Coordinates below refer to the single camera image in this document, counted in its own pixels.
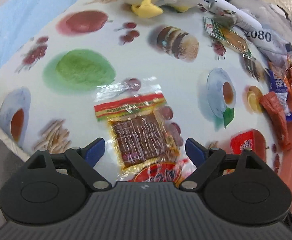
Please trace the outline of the white plastic bag 2080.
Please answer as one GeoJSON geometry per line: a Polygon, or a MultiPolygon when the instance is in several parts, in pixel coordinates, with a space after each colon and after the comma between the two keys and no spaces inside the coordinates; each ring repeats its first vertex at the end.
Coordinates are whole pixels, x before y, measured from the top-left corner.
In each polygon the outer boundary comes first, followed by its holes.
{"type": "Polygon", "coordinates": [[[277,66],[282,66],[288,56],[292,55],[292,44],[286,41],[270,25],[276,23],[263,11],[261,15],[255,16],[248,9],[241,10],[238,16],[238,24],[246,31],[247,38],[277,66]]]}

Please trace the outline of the red orange small snack packets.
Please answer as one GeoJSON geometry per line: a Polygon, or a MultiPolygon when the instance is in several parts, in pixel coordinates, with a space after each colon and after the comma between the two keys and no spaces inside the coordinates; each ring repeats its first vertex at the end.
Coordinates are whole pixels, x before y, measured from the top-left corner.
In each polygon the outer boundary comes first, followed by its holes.
{"type": "Polygon", "coordinates": [[[285,72],[283,76],[283,81],[285,85],[288,87],[288,90],[292,89],[292,59],[289,55],[286,56],[285,59],[285,72]]]}

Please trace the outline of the red orange noodle snack packet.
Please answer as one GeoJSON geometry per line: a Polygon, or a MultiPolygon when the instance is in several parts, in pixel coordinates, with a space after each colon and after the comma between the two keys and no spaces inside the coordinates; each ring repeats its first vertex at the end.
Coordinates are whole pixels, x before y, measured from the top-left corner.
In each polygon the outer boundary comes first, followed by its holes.
{"type": "Polygon", "coordinates": [[[244,149],[253,150],[264,162],[266,162],[266,140],[262,133],[256,129],[250,129],[233,136],[230,140],[231,153],[240,155],[244,149]]]}

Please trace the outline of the blue white snack packet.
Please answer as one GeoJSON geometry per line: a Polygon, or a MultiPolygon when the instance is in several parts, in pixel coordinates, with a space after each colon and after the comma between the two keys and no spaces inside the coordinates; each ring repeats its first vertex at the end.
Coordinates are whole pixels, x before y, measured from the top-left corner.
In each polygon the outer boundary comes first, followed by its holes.
{"type": "Polygon", "coordinates": [[[267,72],[269,74],[269,89],[275,92],[281,106],[283,107],[286,120],[292,121],[292,111],[287,103],[289,88],[284,81],[284,72],[281,68],[275,66],[271,61],[268,62],[267,72]]]}

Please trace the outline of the grey black snack bag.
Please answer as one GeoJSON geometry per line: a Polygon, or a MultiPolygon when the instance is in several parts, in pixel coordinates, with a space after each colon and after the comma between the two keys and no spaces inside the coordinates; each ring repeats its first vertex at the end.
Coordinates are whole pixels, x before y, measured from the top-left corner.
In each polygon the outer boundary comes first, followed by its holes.
{"type": "Polygon", "coordinates": [[[215,20],[223,27],[230,29],[236,25],[237,16],[233,13],[227,14],[221,12],[220,14],[214,15],[213,20],[215,20]]]}

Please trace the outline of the fruit print tablecloth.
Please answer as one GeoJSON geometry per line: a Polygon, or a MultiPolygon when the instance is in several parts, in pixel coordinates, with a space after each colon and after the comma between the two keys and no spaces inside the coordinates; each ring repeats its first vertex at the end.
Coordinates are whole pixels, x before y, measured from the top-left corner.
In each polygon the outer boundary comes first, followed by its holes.
{"type": "Polygon", "coordinates": [[[56,153],[102,137],[96,170],[112,183],[132,179],[137,172],[122,170],[106,116],[95,107],[112,101],[98,80],[135,77],[138,95],[171,107],[183,140],[229,150],[232,137],[255,129],[274,167],[283,154],[271,121],[247,100],[249,89],[266,94],[268,84],[251,77],[242,55],[215,40],[211,27],[211,15],[198,9],[143,20],[121,1],[79,0],[0,69],[0,135],[24,160],[39,148],[56,153]]]}

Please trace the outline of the white cylindrical tube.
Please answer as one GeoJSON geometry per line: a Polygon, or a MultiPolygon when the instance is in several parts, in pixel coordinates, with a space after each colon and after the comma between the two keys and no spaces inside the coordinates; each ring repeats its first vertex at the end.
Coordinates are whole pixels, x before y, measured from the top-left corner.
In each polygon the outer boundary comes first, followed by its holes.
{"type": "Polygon", "coordinates": [[[209,3],[208,10],[224,19],[232,20],[234,25],[245,31],[262,30],[262,25],[258,20],[225,0],[215,0],[209,3]]]}

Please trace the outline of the red yellow snack packet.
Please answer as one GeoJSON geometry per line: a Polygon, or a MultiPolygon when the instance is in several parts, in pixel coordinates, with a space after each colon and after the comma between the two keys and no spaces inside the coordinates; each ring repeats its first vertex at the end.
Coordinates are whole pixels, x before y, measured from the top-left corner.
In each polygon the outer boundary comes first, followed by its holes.
{"type": "Polygon", "coordinates": [[[118,181],[181,183],[189,162],[182,152],[181,128],[162,92],[102,100],[94,106],[107,127],[118,162],[118,181]]]}

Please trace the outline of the grey duvet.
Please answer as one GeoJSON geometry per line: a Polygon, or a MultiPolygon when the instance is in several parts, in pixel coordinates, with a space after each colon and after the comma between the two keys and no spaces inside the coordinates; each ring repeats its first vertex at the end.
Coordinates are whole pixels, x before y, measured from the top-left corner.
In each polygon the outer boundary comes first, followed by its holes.
{"type": "Polygon", "coordinates": [[[261,24],[272,27],[292,44],[292,21],[286,18],[284,11],[277,5],[264,0],[231,0],[231,4],[251,14],[261,24]]]}

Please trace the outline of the long red sausage packet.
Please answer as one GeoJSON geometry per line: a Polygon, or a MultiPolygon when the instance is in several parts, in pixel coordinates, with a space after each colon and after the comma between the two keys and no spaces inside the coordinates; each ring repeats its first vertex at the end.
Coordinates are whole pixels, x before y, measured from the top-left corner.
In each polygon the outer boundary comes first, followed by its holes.
{"type": "Polygon", "coordinates": [[[269,92],[262,96],[259,103],[263,106],[270,117],[281,150],[290,150],[292,144],[289,139],[286,116],[275,92],[269,92]]]}

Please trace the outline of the green bordered tofu snack packet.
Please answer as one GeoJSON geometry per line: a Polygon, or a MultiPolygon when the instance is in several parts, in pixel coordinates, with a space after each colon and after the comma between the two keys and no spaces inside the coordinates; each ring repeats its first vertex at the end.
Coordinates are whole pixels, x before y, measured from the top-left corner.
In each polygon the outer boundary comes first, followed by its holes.
{"type": "Polygon", "coordinates": [[[227,29],[212,18],[204,17],[203,24],[208,35],[237,50],[244,58],[252,59],[250,47],[245,38],[238,35],[232,29],[227,29]]]}

